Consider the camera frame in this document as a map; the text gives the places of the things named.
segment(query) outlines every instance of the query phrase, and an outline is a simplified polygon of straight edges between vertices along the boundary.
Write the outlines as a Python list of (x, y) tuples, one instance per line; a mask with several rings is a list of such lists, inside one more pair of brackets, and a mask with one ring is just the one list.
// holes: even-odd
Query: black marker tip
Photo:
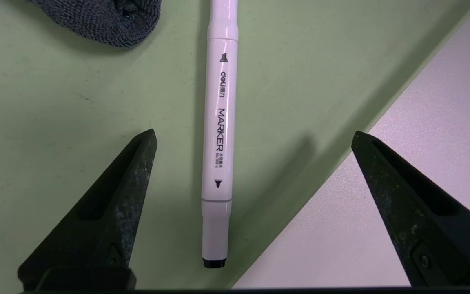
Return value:
[(226, 263), (226, 259), (221, 259), (219, 261), (209, 261), (203, 258), (203, 260), (205, 268), (222, 268), (224, 267), (224, 263)]

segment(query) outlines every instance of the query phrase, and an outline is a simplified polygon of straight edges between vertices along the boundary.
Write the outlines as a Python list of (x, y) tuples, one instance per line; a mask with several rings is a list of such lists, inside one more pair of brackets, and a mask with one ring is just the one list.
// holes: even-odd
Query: marker barrel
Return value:
[(224, 266), (228, 255), (238, 37), (237, 1), (211, 0), (201, 195), (206, 267)]

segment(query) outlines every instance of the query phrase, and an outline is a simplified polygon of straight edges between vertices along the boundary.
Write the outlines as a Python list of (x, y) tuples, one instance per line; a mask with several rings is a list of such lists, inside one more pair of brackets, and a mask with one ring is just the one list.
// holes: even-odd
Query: gray towel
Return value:
[(54, 22), (104, 44), (130, 48), (155, 28), (161, 0), (31, 0)]

